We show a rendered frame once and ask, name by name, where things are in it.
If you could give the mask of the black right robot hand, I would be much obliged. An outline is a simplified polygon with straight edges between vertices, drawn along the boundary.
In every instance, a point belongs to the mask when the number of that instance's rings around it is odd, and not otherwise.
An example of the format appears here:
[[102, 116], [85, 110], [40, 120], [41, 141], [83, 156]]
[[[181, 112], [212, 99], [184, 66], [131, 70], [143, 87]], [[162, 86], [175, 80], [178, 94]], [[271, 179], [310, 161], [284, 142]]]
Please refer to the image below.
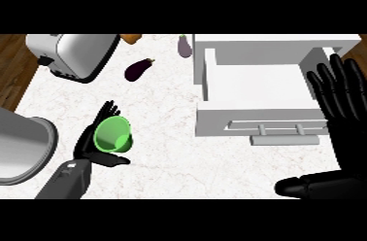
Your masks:
[[330, 55], [330, 67], [307, 72], [327, 120], [340, 169], [276, 183], [276, 194], [299, 199], [367, 199], [367, 79], [354, 59]]

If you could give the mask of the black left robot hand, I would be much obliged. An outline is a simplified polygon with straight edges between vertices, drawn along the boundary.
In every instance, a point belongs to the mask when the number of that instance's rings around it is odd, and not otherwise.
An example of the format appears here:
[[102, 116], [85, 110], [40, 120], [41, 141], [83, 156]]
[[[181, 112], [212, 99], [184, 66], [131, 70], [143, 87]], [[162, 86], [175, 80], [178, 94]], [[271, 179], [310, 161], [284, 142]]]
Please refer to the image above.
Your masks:
[[108, 118], [115, 117], [119, 113], [121, 111], [118, 110], [115, 102], [106, 101], [99, 110], [93, 123], [84, 129], [83, 134], [78, 138], [78, 142], [74, 149], [74, 159], [87, 159], [90, 162], [106, 167], [115, 167], [116, 165], [125, 165], [131, 163], [131, 161], [125, 157], [100, 152], [94, 146], [93, 141], [93, 135], [97, 125]]

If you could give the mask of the green cup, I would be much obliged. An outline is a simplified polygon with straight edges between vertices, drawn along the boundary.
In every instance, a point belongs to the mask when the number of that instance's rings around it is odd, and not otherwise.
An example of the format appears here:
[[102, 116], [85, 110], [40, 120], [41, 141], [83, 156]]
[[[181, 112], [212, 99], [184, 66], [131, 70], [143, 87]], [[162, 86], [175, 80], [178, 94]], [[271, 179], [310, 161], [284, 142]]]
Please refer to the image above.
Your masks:
[[93, 143], [100, 152], [125, 153], [131, 149], [131, 125], [124, 117], [108, 118], [96, 127]]

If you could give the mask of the white open drawer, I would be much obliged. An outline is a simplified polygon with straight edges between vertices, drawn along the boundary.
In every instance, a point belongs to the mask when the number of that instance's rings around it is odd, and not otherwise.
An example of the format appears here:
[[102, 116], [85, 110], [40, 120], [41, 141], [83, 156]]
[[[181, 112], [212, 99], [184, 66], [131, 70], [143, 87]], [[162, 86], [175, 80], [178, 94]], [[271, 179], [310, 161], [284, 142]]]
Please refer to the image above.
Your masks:
[[305, 73], [332, 52], [314, 48], [296, 64], [221, 65], [208, 49], [195, 135], [246, 136], [254, 146], [317, 145], [329, 130]]

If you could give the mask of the large grey pot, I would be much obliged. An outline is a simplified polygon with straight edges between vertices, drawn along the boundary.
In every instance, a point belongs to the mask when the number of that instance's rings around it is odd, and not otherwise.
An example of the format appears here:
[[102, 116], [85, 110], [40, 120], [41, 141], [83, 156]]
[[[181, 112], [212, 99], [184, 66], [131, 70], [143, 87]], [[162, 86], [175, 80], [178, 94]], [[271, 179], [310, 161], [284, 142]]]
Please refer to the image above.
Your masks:
[[25, 118], [0, 107], [0, 186], [31, 179], [55, 154], [59, 141], [53, 122]]

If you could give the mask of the dark purple eggplant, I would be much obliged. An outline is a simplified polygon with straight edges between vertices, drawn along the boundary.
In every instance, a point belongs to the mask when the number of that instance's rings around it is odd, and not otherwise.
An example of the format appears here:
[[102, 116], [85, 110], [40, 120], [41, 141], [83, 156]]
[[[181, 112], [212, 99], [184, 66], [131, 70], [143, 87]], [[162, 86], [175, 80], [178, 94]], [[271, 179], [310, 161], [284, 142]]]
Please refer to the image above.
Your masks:
[[144, 58], [139, 62], [136, 62], [125, 70], [125, 79], [130, 82], [134, 82], [142, 74], [144, 73], [146, 69], [152, 66], [153, 59]]

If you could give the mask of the silver toaster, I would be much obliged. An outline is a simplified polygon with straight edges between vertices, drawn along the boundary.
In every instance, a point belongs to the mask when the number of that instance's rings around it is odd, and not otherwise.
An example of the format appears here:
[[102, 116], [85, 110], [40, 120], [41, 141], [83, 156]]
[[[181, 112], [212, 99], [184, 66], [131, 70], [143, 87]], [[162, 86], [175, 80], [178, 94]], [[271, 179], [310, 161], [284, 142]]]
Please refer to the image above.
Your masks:
[[113, 54], [118, 34], [28, 34], [27, 47], [37, 64], [66, 80], [90, 83]]

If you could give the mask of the white cabinet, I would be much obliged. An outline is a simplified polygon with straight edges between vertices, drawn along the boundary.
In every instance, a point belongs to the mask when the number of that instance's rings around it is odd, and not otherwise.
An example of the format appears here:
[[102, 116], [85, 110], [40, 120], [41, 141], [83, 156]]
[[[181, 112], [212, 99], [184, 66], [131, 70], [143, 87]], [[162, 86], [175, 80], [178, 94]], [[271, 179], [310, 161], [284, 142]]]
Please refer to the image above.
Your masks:
[[206, 49], [221, 65], [298, 64], [314, 48], [345, 55], [360, 41], [357, 34], [195, 34], [193, 83], [202, 84]]

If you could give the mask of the orange-brown object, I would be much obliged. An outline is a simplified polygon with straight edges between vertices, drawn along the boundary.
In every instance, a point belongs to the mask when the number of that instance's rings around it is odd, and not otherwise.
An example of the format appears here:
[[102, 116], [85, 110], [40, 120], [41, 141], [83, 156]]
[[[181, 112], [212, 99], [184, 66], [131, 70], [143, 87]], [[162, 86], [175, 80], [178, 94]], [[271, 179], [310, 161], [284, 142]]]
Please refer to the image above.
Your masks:
[[142, 35], [140, 34], [122, 34], [121, 38], [130, 45], [133, 45], [137, 42], [137, 40], [142, 38]]

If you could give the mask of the pale purple eggplant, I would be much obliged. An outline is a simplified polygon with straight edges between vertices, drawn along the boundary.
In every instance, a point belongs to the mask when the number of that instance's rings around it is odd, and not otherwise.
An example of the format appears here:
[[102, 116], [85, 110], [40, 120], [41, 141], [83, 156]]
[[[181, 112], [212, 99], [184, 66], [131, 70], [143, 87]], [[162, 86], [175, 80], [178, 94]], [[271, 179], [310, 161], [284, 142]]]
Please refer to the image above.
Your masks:
[[178, 54], [183, 58], [189, 58], [192, 56], [192, 47], [187, 42], [186, 35], [183, 34], [178, 39]]

